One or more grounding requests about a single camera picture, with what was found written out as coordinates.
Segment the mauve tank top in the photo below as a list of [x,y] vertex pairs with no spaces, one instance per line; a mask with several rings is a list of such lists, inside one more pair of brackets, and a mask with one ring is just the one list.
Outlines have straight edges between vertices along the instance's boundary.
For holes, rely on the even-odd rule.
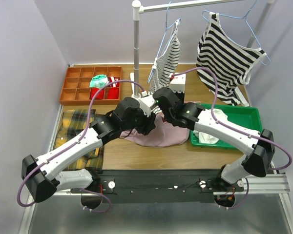
[[[144,114],[142,110],[137,112],[136,117],[139,114]],[[181,145],[188,140],[190,130],[187,128],[181,128],[173,126],[167,122],[164,115],[160,112],[156,115],[155,128],[146,136],[138,133],[135,127],[130,130],[125,130],[119,136],[120,139],[127,139],[141,146],[163,148],[173,145]]]

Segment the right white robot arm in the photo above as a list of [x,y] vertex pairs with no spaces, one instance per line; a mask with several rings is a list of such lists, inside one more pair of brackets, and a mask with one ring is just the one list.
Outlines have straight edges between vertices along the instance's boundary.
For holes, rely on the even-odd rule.
[[273,133],[247,129],[230,121],[222,125],[199,104],[184,103],[171,89],[161,88],[153,95],[167,122],[173,126],[203,132],[229,143],[243,153],[231,164],[222,166],[217,176],[211,179],[211,187],[226,191],[240,179],[252,175],[265,177],[268,173],[275,147],[271,144]]

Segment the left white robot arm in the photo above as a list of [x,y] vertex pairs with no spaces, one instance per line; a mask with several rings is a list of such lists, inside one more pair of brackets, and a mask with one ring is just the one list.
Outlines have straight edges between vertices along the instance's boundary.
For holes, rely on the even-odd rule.
[[86,128],[57,149],[37,158],[32,155],[22,160],[22,186],[26,186],[36,203],[49,199],[55,192],[82,188],[92,193],[98,180],[88,169],[64,171],[73,161],[86,153],[117,139],[122,132],[136,129],[143,135],[154,129],[157,106],[152,96],[136,100],[126,97],[115,110],[87,121]]

